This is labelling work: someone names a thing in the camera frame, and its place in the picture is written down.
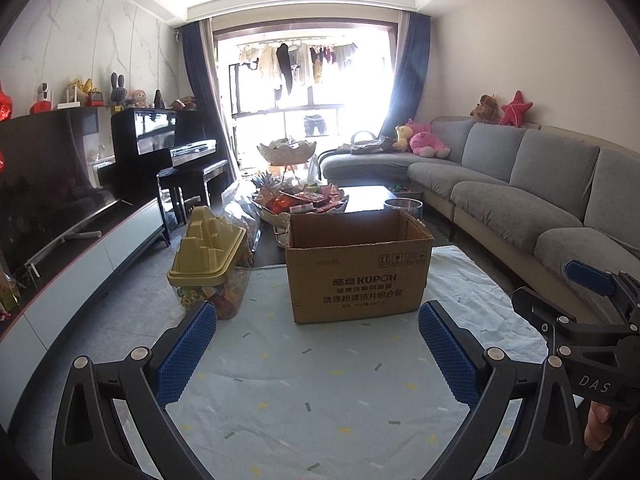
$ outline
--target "human hand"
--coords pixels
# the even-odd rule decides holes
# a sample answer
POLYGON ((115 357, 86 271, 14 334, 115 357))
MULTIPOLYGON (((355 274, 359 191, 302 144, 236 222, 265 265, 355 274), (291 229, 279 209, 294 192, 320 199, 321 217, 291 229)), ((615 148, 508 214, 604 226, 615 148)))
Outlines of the human hand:
MULTIPOLYGON (((611 407, 606 404, 600 404, 599 402, 591 401, 591 407, 589 409, 589 418, 587 420, 587 427, 584 429, 584 443, 589 449, 599 451, 604 446, 604 443, 611 436, 613 427, 609 424, 611 417, 611 407)), ((638 415, 632 418, 626 425, 623 438, 626 438, 634 424, 638 415)))

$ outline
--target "piano bench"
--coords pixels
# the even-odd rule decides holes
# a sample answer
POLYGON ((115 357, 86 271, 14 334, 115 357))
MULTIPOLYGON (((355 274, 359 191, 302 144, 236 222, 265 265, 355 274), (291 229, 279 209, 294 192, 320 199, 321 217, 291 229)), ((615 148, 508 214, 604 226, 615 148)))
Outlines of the piano bench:
POLYGON ((169 168, 158 173, 161 189, 168 189, 178 223, 187 223, 187 213, 184 207, 182 189, 187 187, 197 189, 200 203, 211 207, 207 183, 226 171, 227 160, 220 160, 201 168, 169 168))

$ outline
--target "marble wall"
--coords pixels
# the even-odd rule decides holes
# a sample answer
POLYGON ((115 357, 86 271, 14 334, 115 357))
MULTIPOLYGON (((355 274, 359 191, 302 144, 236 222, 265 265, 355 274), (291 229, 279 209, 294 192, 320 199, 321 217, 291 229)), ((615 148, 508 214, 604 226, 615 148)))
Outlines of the marble wall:
POLYGON ((149 103, 159 88, 170 104, 178 98, 173 29, 126 0, 30 0, 0 45, 0 82, 14 117, 29 113, 41 82, 54 105, 75 78, 92 78, 108 100, 112 72, 149 103))

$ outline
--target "red star plush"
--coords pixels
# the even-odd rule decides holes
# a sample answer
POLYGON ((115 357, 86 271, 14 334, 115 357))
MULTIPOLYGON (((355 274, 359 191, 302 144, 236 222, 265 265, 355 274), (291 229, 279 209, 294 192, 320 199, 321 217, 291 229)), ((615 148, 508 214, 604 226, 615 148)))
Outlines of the red star plush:
POLYGON ((502 105, 502 111, 504 117, 500 121, 500 124, 512 124, 516 128, 522 126, 523 115, 533 106, 533 103, 526 103, 522 98, 522 92, 518 90, 508 105, 502 105))

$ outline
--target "window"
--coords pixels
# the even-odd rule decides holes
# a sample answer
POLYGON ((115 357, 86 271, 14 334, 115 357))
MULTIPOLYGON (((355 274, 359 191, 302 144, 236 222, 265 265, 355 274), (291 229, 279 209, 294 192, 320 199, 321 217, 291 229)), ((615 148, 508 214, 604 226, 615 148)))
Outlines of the window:
POLYGON ((388 28, 361 24, 354 28, 274 31, 219 40, 220 67, 228 69, 228 84, 221 79, 222 104, 234 119, 241 169, 251 172, 267 168, 256 149, 259 143, 283 138, 312 140, 318 144, 319 155, 351 142, 357 131, 368 130, 377 135, 393 83, 389 41, 388 28), (325 60, 319 82, 300 86, 294 78, 291 94, 283 79, 282 94, 276 98, 277 83, 262 78, 256 70, 257 63, 240 64, 239 53, 246 46, 260 51, 268 44, 279 46, 283 42, 289 44, 292 53, 294 46, 302 43, 334 49, 354 43, 357 50, 347 66, 325 60))

